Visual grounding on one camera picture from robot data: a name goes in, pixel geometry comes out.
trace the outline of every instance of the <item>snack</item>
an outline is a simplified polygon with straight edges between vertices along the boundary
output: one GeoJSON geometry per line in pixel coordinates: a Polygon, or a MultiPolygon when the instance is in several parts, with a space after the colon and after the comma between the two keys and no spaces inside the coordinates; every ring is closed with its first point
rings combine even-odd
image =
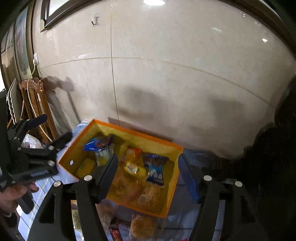
{"type": "Polygon", "coordinates": [[[83,150],[85,151],[101,151],[111,145],[113,141],[113,135],[95,137],[87,143],[83,150]]]}
{"type": "Polygon", "coordinates": [[[131,162],[127,162],[124,166],[124,170],[134,176],[135,178],[145,178],[146,170],[142,167],[139,167],[131,162]]]}
{"type": "Polygon", "coordinates": [[[96,166],[96,162],[92,159],[85,158],[81,166],[76,172],[77,177],[84,177],[85,175],[89,175],[93,172],[94,168],[96,166]]]}
{"type": "Polygon", "coordinates": [[[143,193],[138,199],[138,204],[144,208],[159,211],[163,204],[163,189],[163,186],[153,184],[152,182],[145,182],[143,193]]]}
{"type": "Polygon", "coordinates": [[[107,163],[109,158],[114,153],[114,143],[111,143],[106,149],[95,151],[97,166],[102,166],[107,163]]]}
{"type": "Polygon", "coordinates": [[[130,227],[130,237],[143,240],[152,238],[157,227],[155,219],[149,216],[133,216],[130,227]]]}
{"type": "Polygon", "coordinates": [[[134,148],[134,147],[128,147],[125,156],[122,158],[120,163],[125,162],[136,162],[138,159],[139,154],[142,152],[141,149],[134,148]]]}
{"type": "Polygon", "coordinates": [[[123,202],[130,202],[141,194],[145,179],[136,179],[126,173],[123,167],[119,167],[113,182],[112,188],[121,196],[123,202]]]}
{"type": "Polygon", "coordinates": [[[124,221],[120,218],[117,218],[117,217],[114,217],[111,221],[111,225],[115,225],[121,229],[124,229],[126,231],[129,231],[130,230],[130,226],[131,226],[131,223],[130,222],[127,222],[127,221],[124,221]]]}
{"type": "Polygon", "coordinates": [[[100,204],[96,204],[96,210],[103,228],[108,229],[111,220],[114,217],[115,208],[108,201],[106,201],[106,199],[104,199],[102,202],[100,202],[100,204]]]}
{"type": "Polygon", "coordinates": [[[152,164],[153,167],[163,166],[166,163],[167,159],[168,157],[166,156],[159,156],[153,153],[143,154],[143,162],[144,162],[144,166],[146,167],[148,167],[149,164],[152,164]]]}
{"type": "Polygon", "coordinates": [[[163,186],[163,165],[168,157],[144,153],[144,166],[149,167],[147,181],[163,186]]]}
{"type": "Polygon", "coordinates": [[[113,241],[123,241],[119,229],[117,227],[109,228],[113,241]]]}

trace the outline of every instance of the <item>white cable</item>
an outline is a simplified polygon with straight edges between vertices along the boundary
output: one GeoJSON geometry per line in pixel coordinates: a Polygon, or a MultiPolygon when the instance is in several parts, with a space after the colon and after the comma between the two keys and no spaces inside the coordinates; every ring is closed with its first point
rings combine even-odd
{"type": "Polygon", "coordinates": [[[20,114],[20,120],[22,119],[22,113],[23,113],[23,111],[24,111],[24,100],[22,101],[22,112],[20,114]]]}
{"type": "MultiPolygon", "coordinates": [[[[35,68],[36,68],[35,59],[33,59],[33,64],[34,64],[33,72],[32,72],[31,76],[28,78],[28,81],[27,81],[27,92],[28,92],[28,97],[29,97],[29,101],[30,101],[30,104],[31,104],[32,110],[33,110],[33,112],[34,112],[35,117],[37,117],[37,115],[36,115],[36,113],[35,113],[35,110],[34,110],[34,108],[33,108],[32,102],[31,102],[30,94],[29,94],[29,79],[33,76],[33,73],[35,72],[35,68]]],[[[43,130],[42,126],[40,125],[39,127],[41,128],[41,130],[43,131],[43,133],[46,135],[46,137],[48,138],[48,140],[49,140],[50,142],[52,142],[52,140],[50,139],[50,137],[49,137],[49,136],[46,134],[46,132],[43,130]]]]}

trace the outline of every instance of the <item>human hand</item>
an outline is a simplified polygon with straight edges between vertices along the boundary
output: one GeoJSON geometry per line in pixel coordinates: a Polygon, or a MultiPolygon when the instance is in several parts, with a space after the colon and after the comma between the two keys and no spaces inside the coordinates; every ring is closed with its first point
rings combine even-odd
{"type": "MultiPolygon", "coordinates": [[[[29,187],[33,193],[39,190],[39,187],[37,187],[35,183],[31,183],[29,187]]],[[[24,185],[16,184],[9,186],[0,193],[0,208],[5,213],[14,213],[18,205],[16,199],[24,196],[27,191],[24,185]]]]}

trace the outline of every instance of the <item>wall tile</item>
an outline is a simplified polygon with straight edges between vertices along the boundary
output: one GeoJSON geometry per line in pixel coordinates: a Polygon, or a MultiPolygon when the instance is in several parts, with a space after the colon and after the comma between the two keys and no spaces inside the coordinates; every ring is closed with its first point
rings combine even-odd
{"type": "Polygon", "coordinates": [[[40,33],[42,0],[37,0],[33,15],[33,46],[40,68],[72,60],[110,58],[111,2],[94,3],[40,33]],[[100,18],[93,26],[91,21],[97,13],[100,18]]]}
{"type": "Polygon", "coordinates": [[[120,125],[188,148],[236,156],[274,108],[215,76],[161,61],[114,59],[120,125]]]}
{"type": "Polygon", "coordinates": [[[274,106],[296,67],[289,50],[269,29],[217,0],[170,0],[163,6],[114,0],[112,55],[198,68],[274,106]]]}
{"type": "Polygon", "coordinates": [[[61,132],[73,129],[82,120],[118,119],[111,59],[56,64],[39,69],[39,74],[49,80],[46,94],[61,132]]]}

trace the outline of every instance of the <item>white plastic bag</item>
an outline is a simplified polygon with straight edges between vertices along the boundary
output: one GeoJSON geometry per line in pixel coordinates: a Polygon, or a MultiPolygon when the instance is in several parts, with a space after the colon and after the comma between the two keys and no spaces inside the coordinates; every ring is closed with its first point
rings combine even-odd
{"type": "Polygon", "coordinates": [[[26,134],[25,138],[22,141],[22,147],[33,148],[33,149],[44,149],[41,142],[34,136],[31,136],[30,134],[26,134]]]}

